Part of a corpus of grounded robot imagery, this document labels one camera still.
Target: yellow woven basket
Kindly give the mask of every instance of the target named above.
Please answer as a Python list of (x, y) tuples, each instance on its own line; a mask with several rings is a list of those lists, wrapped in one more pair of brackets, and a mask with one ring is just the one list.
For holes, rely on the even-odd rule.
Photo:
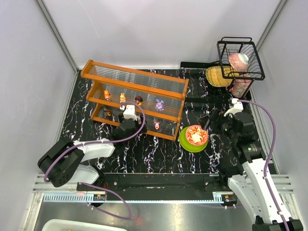
[[(224, 66), (223, 67), (225, 75), (228, 75), (231, 71), (235, 71), (232, 67), (230, 66)], [(206, 78), (208, 82), (217, 88), (225, 87), (228, 84), (232, 82), (232, 79), (226, 79), (222, 77), (222, 71), (220, 66), (212, 66), (209, 67), (206, 72), (205, 72)], [(233, 73), (233, 77), (239, 76), (238, 73)]]

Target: wire basket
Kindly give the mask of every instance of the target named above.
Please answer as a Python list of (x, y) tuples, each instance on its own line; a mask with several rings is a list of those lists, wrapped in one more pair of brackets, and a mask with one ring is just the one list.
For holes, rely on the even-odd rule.
[[(255, 43), (249, 37), (223, 37), (217, 42), (219, 64), (222, 77), (228, 79), (264, 80), (265, 75), (261, 65)], [(223, 66), (230, 66), (229, 56), (235, 53), (244, 53), (249, 58), (248, 68), (244, 72), (225, 72)]]

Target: red figurine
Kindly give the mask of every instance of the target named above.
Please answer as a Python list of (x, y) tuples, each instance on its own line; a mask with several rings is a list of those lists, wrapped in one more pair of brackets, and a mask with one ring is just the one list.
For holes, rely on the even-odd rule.
[(141, 103), (143, 102), (143, 98), (141, 96), (136, 96), (135, 100), (137, 101), (137, 104), (141, 106)]

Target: black handle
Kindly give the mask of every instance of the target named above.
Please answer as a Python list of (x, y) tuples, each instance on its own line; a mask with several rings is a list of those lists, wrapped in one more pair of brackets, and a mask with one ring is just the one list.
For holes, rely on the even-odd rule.
[(237, 39), (237, 38), (238, 38), (238, 39), (250, 39), (249, 42), (252, 41), (252, 38), (251, 38), (251, 37), (222, 37), (222, 38), (221, 38), (221, 41), (223, 41), (224, 38), (229, 38), (229, 39), (232, 39), (232, 38), (233, 38), (233, 39)]

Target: shelf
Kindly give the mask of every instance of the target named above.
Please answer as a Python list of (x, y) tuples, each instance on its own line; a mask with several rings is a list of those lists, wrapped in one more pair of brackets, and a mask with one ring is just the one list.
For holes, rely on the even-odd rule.
[[(106, 115), (107, 110), (109, 110), (109, 112), (111, 113), (111, 116)], [(91, 119), (101, 122), (101, 123), (110, 124), (113, 126), (119, 126), (120, 123), (118, 121), (118, 115), (121, 112), (122, 111), (119, 108), (113, 108), (113, 107), (109, 108), (106, 105), (97, 103), (94, 109), (94, 112), (91, 115)], [(146, 115), (145, 119), (147, 121), (146, 126), (148, 129), (147, 131), (148, 135), (157, 136), (163, 139), (175, 141), (176, 134), (179, 130), (176, 122), (172, 122), (166, 119), (159, 118), (156, 121), (160, 123), (160, 129), (156, 130), (154, 126), (154, 117), (150, 115)]]
[[(154, 73), (102, 64), (89, 60), (81, 71), (83, 78), (93, 80), (87, 100), (97, 103), (91, 115), (92, 120), (114, 126), (119, 125), (120, 95), (125, 94), (126, 102), (135, 102), (141, 96), (141, 108), (145, 113), (147, 134), (168, 140), (175, 140), (184, 108), (188, 79), (168, 77)], [(104, 91), (111, 98), (106, 100)], [(164, 110), (156, 110), (156, 100), (164, 101)]]
[[(103, 90), (109, 90), (111, 99), (105, 100), (103, 95)], [(165, 118), (168, 120), (180, 122), (179, 116), (179, 110), (181, 109), (182, 101), (165, 98), (165, 97), (158, 97), (153, 94), (147, 94), (139, 91), (134, 90), (124, 90), (123, 88), (118, 88), (113, 85), (107, 85), (102, 84), (100, 82), (94, 81), (92, 88), (87, 95), (87, 100), (94, 102), (94, 103), (101, 103), (105, 104), (111, 107), (120, 107), (120, 94), (121, 92), (125, 93), (126, 101), (135, 102), (136, 96), (141, 96), (143, 98), (142, 102), (142, 109), (146, 114), (149, 114), (151, 116), (159, 117), (159, 118)], [(155, 108), (156, 105), (156, 99), (160, 99), (164, 101), (165, 109), (162, 112), (158, 112)]]

